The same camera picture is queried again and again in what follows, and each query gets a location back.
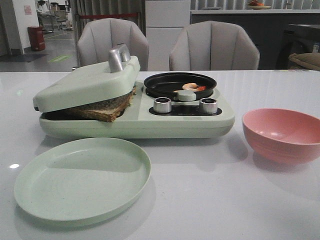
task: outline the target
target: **gray floor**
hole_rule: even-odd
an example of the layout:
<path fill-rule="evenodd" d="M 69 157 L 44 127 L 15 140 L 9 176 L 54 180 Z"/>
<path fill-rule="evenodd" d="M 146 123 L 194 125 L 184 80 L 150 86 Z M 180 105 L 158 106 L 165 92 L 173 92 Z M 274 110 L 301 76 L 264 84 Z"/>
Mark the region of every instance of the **gray floor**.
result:
<path fill-rule="evenodd" d="M 73 31 L 55 30 L 43 37 L 44 50 L 0 56 L 0 72 L 71 72 L 78 65 Z"/>

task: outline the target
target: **red trash can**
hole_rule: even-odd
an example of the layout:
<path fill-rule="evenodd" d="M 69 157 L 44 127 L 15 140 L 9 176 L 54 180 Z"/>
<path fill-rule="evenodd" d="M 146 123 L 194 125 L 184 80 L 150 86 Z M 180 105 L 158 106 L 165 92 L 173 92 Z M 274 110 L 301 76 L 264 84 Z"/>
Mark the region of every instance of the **red trash can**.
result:
<path fill-rule="evenodd" d="M 29 26 L 28 34 L 31 49 L 33 51 L 41 51 L 46 48 L 44 35 L 42 33 L 42 26 Z"/>

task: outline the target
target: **mint green plate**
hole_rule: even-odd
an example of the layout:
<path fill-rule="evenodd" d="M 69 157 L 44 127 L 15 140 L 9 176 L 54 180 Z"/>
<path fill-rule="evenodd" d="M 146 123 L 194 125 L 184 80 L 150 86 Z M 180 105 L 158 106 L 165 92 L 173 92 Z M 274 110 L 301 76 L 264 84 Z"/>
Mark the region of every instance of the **mint green plate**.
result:
<path fill-rule="evenodd" d="M 150 159 L 138 145 L 86 138 L 37 156 L 17 177 L 14 197 L 24 211 L 50 224 L 91 225 L 132 205 L 150 172 Z"/>

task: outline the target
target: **bread slice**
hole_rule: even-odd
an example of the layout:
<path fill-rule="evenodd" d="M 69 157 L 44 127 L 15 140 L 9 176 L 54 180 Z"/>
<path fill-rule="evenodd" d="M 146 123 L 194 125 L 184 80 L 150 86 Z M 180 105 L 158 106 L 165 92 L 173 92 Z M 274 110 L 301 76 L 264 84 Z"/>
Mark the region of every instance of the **bread slice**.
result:
<path fill-rule="evenodd" d="M 64 109 L 63 111 L 71 116 L 99 120 L 103 122 L 113 122 L 121 114 L 121 112 L 130 105 L 132 96 L 133 91 L 123 96 L 81 106 L 75 106 Z"/>

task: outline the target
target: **black frying pan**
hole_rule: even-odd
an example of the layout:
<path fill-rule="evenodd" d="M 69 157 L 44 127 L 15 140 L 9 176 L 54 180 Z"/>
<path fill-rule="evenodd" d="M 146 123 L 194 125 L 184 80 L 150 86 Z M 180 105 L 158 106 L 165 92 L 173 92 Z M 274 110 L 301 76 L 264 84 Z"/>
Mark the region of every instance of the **black frying pan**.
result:
<path fill-rule="evenodd" d="M 143 83 L 149 96 L 167 97 L 172 101 L 176 101 L 178 96 L 174 91 L 182 90 L 184 84 L 196 83 L 199 86 L 205 86 L 205 90 L 194 92 L 196 100 L 211 96 L 217 85 L 213 78 L 192 72 L 160 73 L 147 77 Z"/>

